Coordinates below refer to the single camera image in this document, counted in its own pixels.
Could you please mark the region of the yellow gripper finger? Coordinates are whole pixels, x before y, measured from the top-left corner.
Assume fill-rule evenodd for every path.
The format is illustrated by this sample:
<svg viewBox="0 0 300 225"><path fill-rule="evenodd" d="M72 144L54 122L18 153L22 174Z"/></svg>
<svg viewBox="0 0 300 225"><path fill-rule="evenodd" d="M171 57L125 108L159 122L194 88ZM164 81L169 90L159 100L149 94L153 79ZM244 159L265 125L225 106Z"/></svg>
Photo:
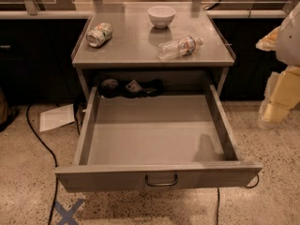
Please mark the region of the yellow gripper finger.
<svg viewBox="0 0 300 225"><path fill-rule="evenodd" d="M272 72L264 91L259 109L258 126L274 128L300 102L300 67L287 66L280 72Z"/></svg>
<svg viewBox="0 0 300 225"><path fill-rule="evenodd" d="M266 51L266 52L274 51L277 48L278 30L279 30L279 28L276 27L270 33L268 33L266 36L261 38L256 43L256 48L259 50L262 50L262 51Z"/></svg>

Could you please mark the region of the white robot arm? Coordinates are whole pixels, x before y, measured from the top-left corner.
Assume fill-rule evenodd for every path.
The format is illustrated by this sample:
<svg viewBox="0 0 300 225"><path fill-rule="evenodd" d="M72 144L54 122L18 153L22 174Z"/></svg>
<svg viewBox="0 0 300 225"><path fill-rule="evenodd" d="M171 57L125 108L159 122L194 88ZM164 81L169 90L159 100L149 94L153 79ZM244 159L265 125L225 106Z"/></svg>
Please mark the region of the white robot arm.
<svg viewBox="0 0 300 225"><path fill-rule="evenodd" d="M280 73L271 73L264 90L258 124L269 129L279 125L300 103L300 3L279 27L257 42L256 48L275 51L277 60L287 66Z"/></svg>

